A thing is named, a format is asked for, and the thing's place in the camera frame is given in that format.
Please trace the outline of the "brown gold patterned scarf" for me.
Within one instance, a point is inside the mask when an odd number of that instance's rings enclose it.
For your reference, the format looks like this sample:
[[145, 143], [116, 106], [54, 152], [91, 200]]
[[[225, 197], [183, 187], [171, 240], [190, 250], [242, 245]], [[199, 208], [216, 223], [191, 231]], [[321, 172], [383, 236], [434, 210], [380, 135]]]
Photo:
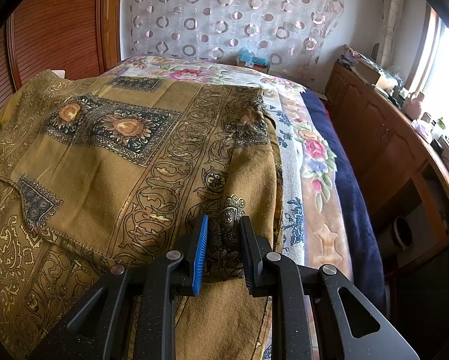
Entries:
[[26, 359], [116, 263], [150, 264], [208, 217], [179, 359], [260, 359], [270, 302], [243, 283], [244, 215], [282, 240], [281, 159], [262, 88], [44, 71], [0, 112], [0, 349]]

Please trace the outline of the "floral bed quilt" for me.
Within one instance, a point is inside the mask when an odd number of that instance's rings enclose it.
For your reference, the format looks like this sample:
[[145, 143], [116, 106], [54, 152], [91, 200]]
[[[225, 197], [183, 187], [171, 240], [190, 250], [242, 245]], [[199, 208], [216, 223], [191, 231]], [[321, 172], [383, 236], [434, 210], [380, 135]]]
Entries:
[[336, 155], [303, 103], [304, 88], [244, 68], [147, 57], [105, 75], [100, 119], [113, 158], [102, 252], [132, 266], [176, 243], [208, 213], [205, 283], [178, 308], [179, 359], [264, 359], [272, 300], [249, 296], [237, 223], [252, 218], [295, 262], [351, 257]]

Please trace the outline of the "navy blue blanket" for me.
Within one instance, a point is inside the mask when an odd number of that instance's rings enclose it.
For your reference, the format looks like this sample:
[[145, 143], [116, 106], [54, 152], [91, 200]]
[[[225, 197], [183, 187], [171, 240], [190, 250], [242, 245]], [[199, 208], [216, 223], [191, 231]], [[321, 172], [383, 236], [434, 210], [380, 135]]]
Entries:
[[347, 233], [354, 284], [380, 312], [386, 313], [387, 293], [381, 254], [352, 166], [322, 100], [309, 88], [301, 97], [317, 131], [337, 155], [335, 182]]

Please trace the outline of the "wooden side cabinet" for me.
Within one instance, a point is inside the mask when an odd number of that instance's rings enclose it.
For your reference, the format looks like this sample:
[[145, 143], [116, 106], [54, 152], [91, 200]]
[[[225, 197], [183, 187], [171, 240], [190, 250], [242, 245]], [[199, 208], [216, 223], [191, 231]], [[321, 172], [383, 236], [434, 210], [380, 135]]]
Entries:
[[334, 129], [352, 165], [385, 272], [449, 245], [449, 172], [395, 105], [335, 63], [325, 86]]

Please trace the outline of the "pink ceramic figurine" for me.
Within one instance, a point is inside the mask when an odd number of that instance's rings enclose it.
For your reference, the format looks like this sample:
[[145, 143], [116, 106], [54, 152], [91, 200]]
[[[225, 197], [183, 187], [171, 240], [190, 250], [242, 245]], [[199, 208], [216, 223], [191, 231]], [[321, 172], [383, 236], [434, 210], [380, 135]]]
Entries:
[[422, 103], [425, 94], [423, 92], [415, 92], [410, 98], [404, 101], [402, 110], [411, 120], [420, 119], [422, 115]]

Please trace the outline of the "cardboard box on cabinet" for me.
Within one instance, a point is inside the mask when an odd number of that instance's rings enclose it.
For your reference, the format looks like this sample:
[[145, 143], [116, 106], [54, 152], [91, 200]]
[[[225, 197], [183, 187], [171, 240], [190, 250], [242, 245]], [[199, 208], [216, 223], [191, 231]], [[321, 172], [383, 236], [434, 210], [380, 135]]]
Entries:
[[381, 72], [379, 72], [379, 70], [377, 70], [373, 65], [369, 65], [361, 60], [356, 63], [354, 69], [356, 71], [356, 75], [370, 85], [376, 85], [381, 79]]

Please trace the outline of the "blue tissue box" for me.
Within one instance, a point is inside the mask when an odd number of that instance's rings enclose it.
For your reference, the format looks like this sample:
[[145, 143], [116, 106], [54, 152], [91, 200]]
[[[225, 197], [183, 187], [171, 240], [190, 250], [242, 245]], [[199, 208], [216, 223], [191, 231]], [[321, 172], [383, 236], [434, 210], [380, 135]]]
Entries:
[[236, 65], [242, 68], [251, 68], [265, 74], [268, 74], [270, 69], [270, 63], [267, 58], [257, 57], [246, 48], [242, 48], [238, 52]]

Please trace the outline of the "white pink pillow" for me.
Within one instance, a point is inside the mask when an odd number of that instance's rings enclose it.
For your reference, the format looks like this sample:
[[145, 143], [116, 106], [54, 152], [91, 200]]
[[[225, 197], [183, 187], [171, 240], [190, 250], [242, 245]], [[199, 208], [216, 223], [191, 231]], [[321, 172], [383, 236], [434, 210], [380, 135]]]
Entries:
[[64, 78], [66, 77], [66, 71], [65, 71], [65, 70], [62, 70], [62, 69], [56, 69], [56, 70], [53, 70], [53, 72], [54, 72], [54, 74], [55, 74], [57, 77], [59, 77], [59, 78], [61, 78], [61, 79], [64, 79]]

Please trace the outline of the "circle-patterned sheer curtain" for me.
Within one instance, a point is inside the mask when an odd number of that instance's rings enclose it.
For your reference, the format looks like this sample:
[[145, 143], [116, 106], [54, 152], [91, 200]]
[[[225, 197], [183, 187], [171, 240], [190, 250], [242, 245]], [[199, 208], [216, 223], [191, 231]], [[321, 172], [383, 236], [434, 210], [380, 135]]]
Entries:
[[123, 58], [231, 63], [248, 50], [271, 73], [309, 83], [343, 0], [121, 0]]

